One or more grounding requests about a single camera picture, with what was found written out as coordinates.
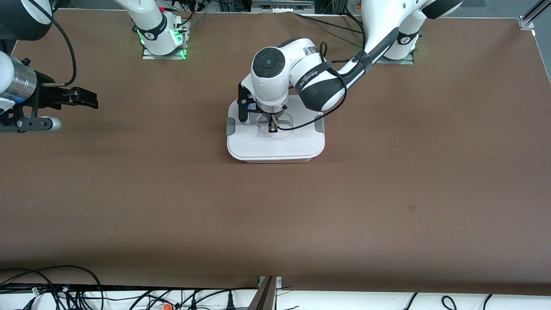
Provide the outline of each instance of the floor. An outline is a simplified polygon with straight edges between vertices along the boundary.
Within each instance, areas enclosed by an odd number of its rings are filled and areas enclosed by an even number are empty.
[[[526,12],[537,0],[464,0],[453,17],[507,17],[517,18]],[[117,9],[112,0],[62,0],[63,7]],[[534,23],[543,62],[551,71],[551,9],[544,12]]]

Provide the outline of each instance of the brown tabletop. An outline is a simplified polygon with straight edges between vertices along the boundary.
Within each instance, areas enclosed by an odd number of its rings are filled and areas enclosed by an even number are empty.
[[[119,285],[277,274],[294,289],[551,293],[551,87],[515,20],[428,21],[414,66],[375,66],[327,118],[320,156],[254,165],[228,153],[225,118],[256,51],[307,37],[342,59],[358,34],[207,14],[186,60],[146,61],[125,12],[56,18],[100,109],[44,110],[59,132],[0,136],[0,266],[78,264]],[[14,54],[70,76],[56,29]]]

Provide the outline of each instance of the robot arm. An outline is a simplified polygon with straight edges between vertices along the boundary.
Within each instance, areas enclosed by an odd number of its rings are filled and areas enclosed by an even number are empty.
[[[51,16],[48,0],[2,0],[0,39],[38,40],[50,29]],[[42,108],[59,110],[62,105],[98,108],[95,93],[79,87],[62,88],[69,82],[57,84],[29,64],[27,58],[20,61],[0,51],[0,132],[58,130],[61,122],[57,118],[38,116]],[[24,114],[24,106],[32,108],[30,115]]]
[[[459,0],[362,0],[367,40],[364,48],[337,71],[340,78],[332,73],[330,63],[320,56],[313,42],[299,39],[259,51],[251,74],[240,88],[248,90],[249,103],[255,102],[260,113],[276,114],[284,109],[289,84],[294,86],[306,108],[327,111],[344,95],[343,84],[349,89],[383,55],[392,59],[406,57],[413,50],[427,17],[445,16],[461,3]],[[284,59],[277,59],[276,66],[282,70],[275,70],[268,61],[273,61],[272,55],[279,54],[284,55]],[[245,110],[240,107],[241,122],[247,120]]]
[[[155,0],[114,0],[136,24],[142,43],[151,54],[166,55],[182,45],[182,18],[162,12]]]

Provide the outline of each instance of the black strap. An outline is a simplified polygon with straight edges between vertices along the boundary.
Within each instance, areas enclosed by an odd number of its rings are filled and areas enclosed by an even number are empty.
[[[461,2],[463,2],[463,0],[436,0],[423,9],[423,14],[430,19],[436,19],[459,5]]]
[[[419,32],[413,33],[413,34],[405,34],[405,33],[399,33],[397,43],[399,45],[408,45],[412,40],[414,40],[417,37],[417,34]]]
[[[163,16],[161,23],[153,29],[145,30],[136,26],[136,28],[138,28],[138,31],[142,34],[142,37],[144,37],[146,40],[155,41],[157,39],[157,36],[159,36],[159,34],[165,31],[167,26],[166,15],[165,14],[161,14],[161,15]]]
[[[315,77],[317,77],[319,74],[321,74],[324,71],[327,71],[329,69],[333,68],[333,64],[326,61],[322,62],[321,64],[315,66],[312,68],[312,70],[304,73],[304,75],[296,82],[295,90],[297,93],[300,93],[300,91],[306,87],[306,85]]]

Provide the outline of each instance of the black control button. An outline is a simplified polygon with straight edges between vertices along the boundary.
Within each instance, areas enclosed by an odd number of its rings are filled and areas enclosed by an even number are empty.
[[[278,75],[283,70],[283,66],[280,64],[275,65],[272,69],[268,70],[267,77],[274,77]]]
[[[255,58],[261,59],[262,56],[264,56],[265,54],[268,54],[268,53],[270,52],[271,49],[272,49],[272,48],[270,48],[270,47],[267,47],[267,48],[265,48],[265,49],[261,49],[258,53],[256,53]]]
[[[271,69],[276,65],[277,59],[273,54],[266,54],[262,56],[261,63],[262,67],[266,69]]]
[[[283,57],[283,53],[281,51],[276,50],[274,52],[274,54],[277,57],[277,61],[279,61],[279,62],[284,62],[285,61],[285,57]]]
[[[263,77],[267,72],[264,67],[262,67],[262,64],[260,62],[260,59],[255,59],[252,63],[252,70],[255,72],[255,74],[259,77]]]

